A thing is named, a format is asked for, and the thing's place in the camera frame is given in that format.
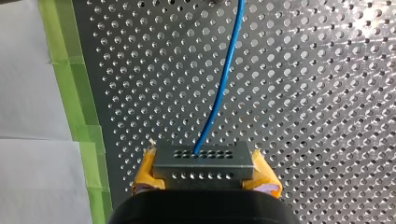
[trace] blue cable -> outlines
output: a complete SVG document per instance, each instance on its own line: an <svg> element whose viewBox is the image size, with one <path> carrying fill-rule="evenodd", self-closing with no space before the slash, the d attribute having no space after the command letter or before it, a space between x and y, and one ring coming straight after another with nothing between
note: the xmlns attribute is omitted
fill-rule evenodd
<svg viewBox="0 0 396 224"><path fill-rule="evenodd" d="M202 130L201 136L199 137L197 143L195 144L194 154L199 153L202 144L206 140L206 137L209 134L210 129L212 128L215 117L219 112L223 93L227 86L228 76L230 75L230 66L231 63L233 62L233 53L235 52L236 41L238 40L239 31L241 30L241 26L242 26L242 20L245 11L245 1L246 0L238 0L238 11L236 13L235 23L233 25L233 34L231 36L230 46L228 47L227 56L225 58L225 64L221 75L219 90L216 95L215 103L213 104L213 108L212 111L210 112L209 118L207 119L205 127Z"/></svg>

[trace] hole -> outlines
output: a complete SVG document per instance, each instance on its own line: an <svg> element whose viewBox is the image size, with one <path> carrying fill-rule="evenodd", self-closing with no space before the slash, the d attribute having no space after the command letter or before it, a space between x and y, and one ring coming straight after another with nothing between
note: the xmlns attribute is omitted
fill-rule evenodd
<svg viewBox="0 0 396 224"><path fill-rule="evenodd" d="M227 179L232 179L233 178L233 173L228 173L225 177Z"/></svg>

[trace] black object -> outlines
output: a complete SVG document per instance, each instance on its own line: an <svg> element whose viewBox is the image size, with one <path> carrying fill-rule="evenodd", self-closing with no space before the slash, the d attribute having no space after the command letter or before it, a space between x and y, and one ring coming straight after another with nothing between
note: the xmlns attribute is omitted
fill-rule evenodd
<svg viewBox="0 0 396 224"><path fill-rule="evenodd" d="M109 224L298 224L280 200L253 190L152 190L115 209Z"/></svg>

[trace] metal panel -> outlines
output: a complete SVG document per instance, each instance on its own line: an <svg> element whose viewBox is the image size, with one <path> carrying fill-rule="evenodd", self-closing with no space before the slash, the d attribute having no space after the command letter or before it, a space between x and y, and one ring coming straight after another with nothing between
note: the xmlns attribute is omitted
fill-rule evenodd
<svg viewBox="0 0 396 224"><path fill-rule="evenodd" d="M149 139L193 145L236 1L75 1L113 202ZM248 1L209 145L260 148L302 223L394 223L396 6Z"/></svg>
<svg viewBox="0 0 396 224"><path fill-rule="evenodd" d="M164 179L167 189L241 189L241 180L253 178L253 161L246 142L235 146L172 146L159 141L153 165L154 177Z"/></svg>

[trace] green tape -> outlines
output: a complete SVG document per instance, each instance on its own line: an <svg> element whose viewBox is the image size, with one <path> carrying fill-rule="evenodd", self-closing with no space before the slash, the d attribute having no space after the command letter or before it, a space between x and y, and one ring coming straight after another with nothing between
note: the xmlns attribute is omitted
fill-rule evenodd
<svg viewBox="0 0 396 224"><path fill-rule="evenodd" d="M49 54L73 140L80 142L92 223L105 224L112 211L102 129L82 56L72 0L39 0Z"/></svg>

